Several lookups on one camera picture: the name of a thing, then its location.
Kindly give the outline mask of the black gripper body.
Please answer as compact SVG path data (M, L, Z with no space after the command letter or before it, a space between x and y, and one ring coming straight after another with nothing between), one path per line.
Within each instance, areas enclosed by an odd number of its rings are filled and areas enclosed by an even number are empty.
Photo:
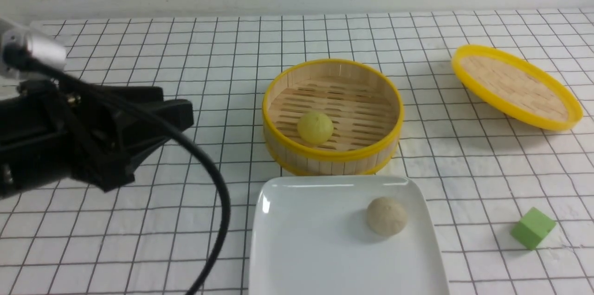
M134 181L118 112L49 81L1 101L1 198L74 179L112 191Z

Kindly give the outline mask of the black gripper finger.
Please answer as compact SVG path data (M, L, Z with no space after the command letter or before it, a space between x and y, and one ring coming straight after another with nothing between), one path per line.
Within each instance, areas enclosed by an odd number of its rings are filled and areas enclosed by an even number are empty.
M157 110L165 107L163 90L155 86L104 86L95 85L99 91L117 96L130 103L135 103L138 107L146 110ZM84 96L84 109L117 109L109 106L95 98Z

